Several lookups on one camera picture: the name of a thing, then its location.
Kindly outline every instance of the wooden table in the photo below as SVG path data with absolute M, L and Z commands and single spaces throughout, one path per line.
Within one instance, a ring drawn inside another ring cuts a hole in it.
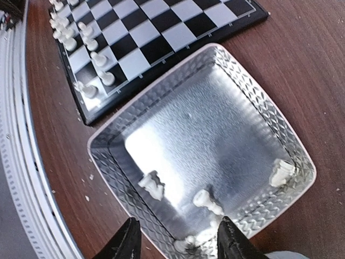
M 260 3 L 271 12 L 268 21 L 223 45 L 282 110 L 315 162 L 318 178 L 252 241 L 264 252 L 344 258 L 345 0 Z M 89 161 L 87 139 L 104 120 L 87 127 L 78 119 L 48 7 L 48 1 L 30 0 L 26 58 L 34 126 L 60 210 L 82 253 L 91 258 L 128 216 Z M 162 258 L 145 237 L 142 258 Z

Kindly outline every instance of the chessboard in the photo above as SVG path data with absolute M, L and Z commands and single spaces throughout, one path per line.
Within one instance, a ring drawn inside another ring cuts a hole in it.
M 56 11 L 67 18 L 77 45 L 68 51 L 57 41 L 67 80 L 86 125 L 138 93 L 203 45 L 233 36 L 261 22 L 268 13 L 254 0 L 73 0 Z M 92 28 L 94 52 L 107 58 L 98 67 L 83 42 L 82 22 Z M 104 84 L 100 73 L 115 76 Z M 97 88 L 88 98 L 81 82 Z

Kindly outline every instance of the white railing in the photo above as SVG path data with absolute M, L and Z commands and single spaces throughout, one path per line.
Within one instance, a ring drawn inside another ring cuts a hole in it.
M 82 259 L 55 202 L 33 129 L 23 22 L 0 32 L 0 156 L 13 202 L 39 259 Z

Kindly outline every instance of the metal tray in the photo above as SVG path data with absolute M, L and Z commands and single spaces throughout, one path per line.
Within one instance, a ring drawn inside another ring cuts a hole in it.
M 89 140 L 88 151 L 115 197 L 166 257 L 216 257 L 216 232 L 184 253 L 175 240 L 201 236 L 214 214 L 196 207 L 206 189 L 248 237 L 315 181 L 308 153 L 257 82 L 220 45 L 209 44 L 153 82 Z M 294 165 L 279 188 L 276 161 Z M 164 198 L 138 185 L 156 172 Z

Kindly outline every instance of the brown table surface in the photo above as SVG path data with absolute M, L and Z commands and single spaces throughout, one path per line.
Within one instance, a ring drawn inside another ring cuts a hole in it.
M 345 0 L 260 3 L 271 17 L 223 45 L 281 109 L 310 153 L 318 177 L 252 242 L 264 252 L 344 258 Z M 48 1 L 30 0 L 26 62 L 34 127 L 66 224 L 84 256 L 91 258 L 128 216 L 89 161 L 87 140 L 104 120 L 94 127 L 78 120 L 48 7 Z M 145 237 L 142 258 L 162 258 Z

